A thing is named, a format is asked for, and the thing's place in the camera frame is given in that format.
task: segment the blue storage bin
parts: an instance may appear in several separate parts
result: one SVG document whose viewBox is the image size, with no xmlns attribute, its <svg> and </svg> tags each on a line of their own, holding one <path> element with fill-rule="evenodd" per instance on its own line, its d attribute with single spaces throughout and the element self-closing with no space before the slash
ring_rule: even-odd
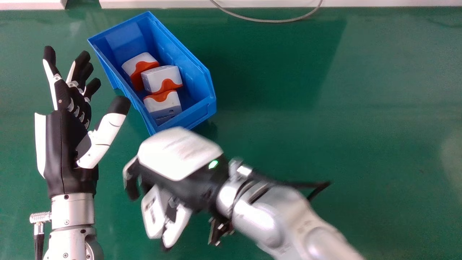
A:
<svg viewBox="0 0 462 260">
<path fill-rule="evenodd" d="M 208 69 L 154 17 L 142 13 L 88 39 L 103 66 L 113 89 L 120 89 L 141 113 L 149 134 L 182 126 L 191 129 L 217 110 L 215 91 Z M 149 52 L 160 65 L 180 69 L 183 87 L 177 89 L 183 112 L 164 124 L 156 125 L 144 106 L 148 92 L 134 91 L 130 78 L 122 70 L 128 59 Z"/>
</svg>

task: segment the small white box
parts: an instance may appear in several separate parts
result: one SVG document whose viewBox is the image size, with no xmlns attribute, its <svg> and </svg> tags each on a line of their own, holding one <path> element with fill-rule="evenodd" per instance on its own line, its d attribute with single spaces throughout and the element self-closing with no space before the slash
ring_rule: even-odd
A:
<svg viewBox="0 0 462 260">
<path fill-rule="evenodd" d="M 176 90 L 146 96 L 143 102 L 158 126 L 182 112 Z"/>
<path fill-rule="evenodd" d="M 156 67 L 159 67 L 159 62 L 148 52 L 143 52 L 122 64 L 122 69 L 130 77 L 136 91 L 142 91 L 144 88 L 141 73 Z"/>
<path fill-rule="evenodd" d="M 173 65 L 143 71 L 141 78 L 143 79 L 145 90 L 152 94 L 159 94 L 183 86 L 180 70 Z"/>
</svg>

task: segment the white panel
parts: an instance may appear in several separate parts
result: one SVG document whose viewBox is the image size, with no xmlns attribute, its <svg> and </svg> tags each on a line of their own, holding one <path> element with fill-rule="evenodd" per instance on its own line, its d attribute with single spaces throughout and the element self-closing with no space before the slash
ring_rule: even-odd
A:
<svg viewBox="0 0 462 260">
<path fill-rule="evenodd" d="M 0 10 L 59 10 L 67 0 L 0 0 Z"/>
<path fill-rule="evenodd" d="M 218 0 L 223 7 L 315 7 L 318 0 Z M 102 8 L 216 8 L 209 0 L 100 0 Z M 322 7 L 462 6 L 462 0 L 324 0 Z"/>
</svg>

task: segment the green led indicator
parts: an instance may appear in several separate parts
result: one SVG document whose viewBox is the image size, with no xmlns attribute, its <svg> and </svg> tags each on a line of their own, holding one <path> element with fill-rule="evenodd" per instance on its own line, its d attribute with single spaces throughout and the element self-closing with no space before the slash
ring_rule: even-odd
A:
<svg viewBox="0 0 462 260">
<path fill-rule="evenodd" d="M 209 169 L 213 169 L 213 168 L 215 168 L 217 165 L 218 165 L 218 161 L 217 161 L 217 160 L 213 160 L 213 161 L 211 161 L 211 162 L 208 164 L 208 168 L 209 168 Z"/>
</svg>

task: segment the box held by robot hand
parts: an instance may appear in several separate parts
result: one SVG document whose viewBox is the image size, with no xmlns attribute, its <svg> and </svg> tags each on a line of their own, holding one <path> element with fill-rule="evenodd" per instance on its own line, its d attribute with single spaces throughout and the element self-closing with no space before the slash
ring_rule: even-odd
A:
<svg viewBox="0 0 462 260">
<path fill-rule="evenodd" d="M 88 39 L 114 89 L 130 99 L 153 135 L 182 126 L 191 129 L 216 112 L 216 97 L 208 69 L 151 12 L 142 13 Z M 130 77 L 122 69 L 129 59 L 149 53 L 160 64 L 177 66 L 182 87 L 176 89 L 182 111 L 158 124 L 144 105 L 145 89 L 134 91 Z"/>
</svg>

